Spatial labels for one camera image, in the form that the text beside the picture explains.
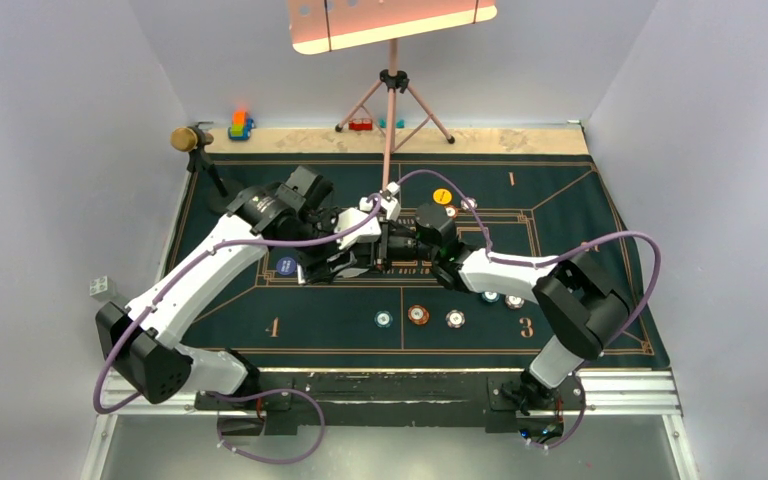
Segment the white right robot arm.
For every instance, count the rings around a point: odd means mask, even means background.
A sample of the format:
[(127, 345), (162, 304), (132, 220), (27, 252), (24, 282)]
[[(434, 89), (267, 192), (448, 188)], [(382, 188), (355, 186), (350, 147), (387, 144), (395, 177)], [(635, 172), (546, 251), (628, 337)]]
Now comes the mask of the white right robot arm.
[(420, 206), (413, 229), (402, 236), (383, 232), (379, 242), (384, 251), (378, 261), (428, 261), (448, 290), (496, 293), (539, 306), (552, 335), (521, 381), (524, 399), (536, 407), (556, 399), (562, 382), (598, 359), (634, 316), (621, 288), (583, 248), (549, 257), (493, 253), (462, 242), (440, 205)]

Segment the red chips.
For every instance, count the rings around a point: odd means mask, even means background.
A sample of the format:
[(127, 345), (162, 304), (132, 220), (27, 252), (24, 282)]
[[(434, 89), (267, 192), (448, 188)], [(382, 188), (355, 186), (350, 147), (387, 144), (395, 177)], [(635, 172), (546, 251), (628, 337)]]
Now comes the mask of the red chips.
[(446, 205), (444, 209), (448, 217), (455, 219), (458, 216), (458, 209), (454, 206)]

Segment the green poker chip stack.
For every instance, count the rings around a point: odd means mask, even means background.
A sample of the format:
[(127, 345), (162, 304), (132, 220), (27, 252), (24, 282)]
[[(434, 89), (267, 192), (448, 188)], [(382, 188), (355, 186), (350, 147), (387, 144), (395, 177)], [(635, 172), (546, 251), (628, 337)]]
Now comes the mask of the green poker chip stack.
[(393, 321), (393, 315), (389, 311), (379, 311), (374, 316), (374, 322), (380, 328), (389, 328)]

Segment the blue playing card deck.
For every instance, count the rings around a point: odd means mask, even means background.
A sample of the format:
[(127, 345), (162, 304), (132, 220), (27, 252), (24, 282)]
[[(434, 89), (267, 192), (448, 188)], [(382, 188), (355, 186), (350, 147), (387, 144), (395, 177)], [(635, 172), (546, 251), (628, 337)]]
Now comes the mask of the blue playing card deck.
[(372, 269), (373, 265), (370, 264), (368, 259), (353, 259), (349, 262), (340, 265), (334, 265), (331, 268), (331, 276), (333, 278), (355, 278), (366, 274)]

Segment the green chips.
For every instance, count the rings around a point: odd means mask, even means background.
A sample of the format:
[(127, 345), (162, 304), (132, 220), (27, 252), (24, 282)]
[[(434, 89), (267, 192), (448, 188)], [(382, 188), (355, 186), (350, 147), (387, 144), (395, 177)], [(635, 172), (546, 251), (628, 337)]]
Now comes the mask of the green chips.
[(481, 298), (487, 303), (495, 303), (500, 300), (500, 295), (497, 292), (485, 291), (481, 294)]

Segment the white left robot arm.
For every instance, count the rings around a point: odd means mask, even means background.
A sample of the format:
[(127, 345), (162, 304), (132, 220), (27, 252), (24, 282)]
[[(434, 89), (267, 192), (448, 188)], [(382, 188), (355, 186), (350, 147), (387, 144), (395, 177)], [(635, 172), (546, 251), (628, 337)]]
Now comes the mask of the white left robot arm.
[(207, 236), (145, 293), (96, 314), (106, 371), (134, 388), (133, 399), (160, 404), (179, 392), (211, 392), (232, 408), (257, 399), (259, 371), (229, 350), (183, 344), (196, 317), (239, 274), (272, 248), (300, 254), (299, 281), (312, 284), (365, 272), (353, 248), (380, 239), (382, 222), (400, 212), (400, 186), (389, 183), (347, 209), (321, 204), (333, 184), (297, 167), (284, 182), (243, 189)]

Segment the red yellow poker chip stack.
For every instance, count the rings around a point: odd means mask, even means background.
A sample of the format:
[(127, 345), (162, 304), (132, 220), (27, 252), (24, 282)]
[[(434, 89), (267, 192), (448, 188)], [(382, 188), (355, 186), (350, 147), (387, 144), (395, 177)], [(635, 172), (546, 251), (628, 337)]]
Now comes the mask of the red yellow poker chip stack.
[(430, 320), (430, 313), (422, 305), (412, 305), (407, 310), (407, 317), (413, 324), (422, 326)]

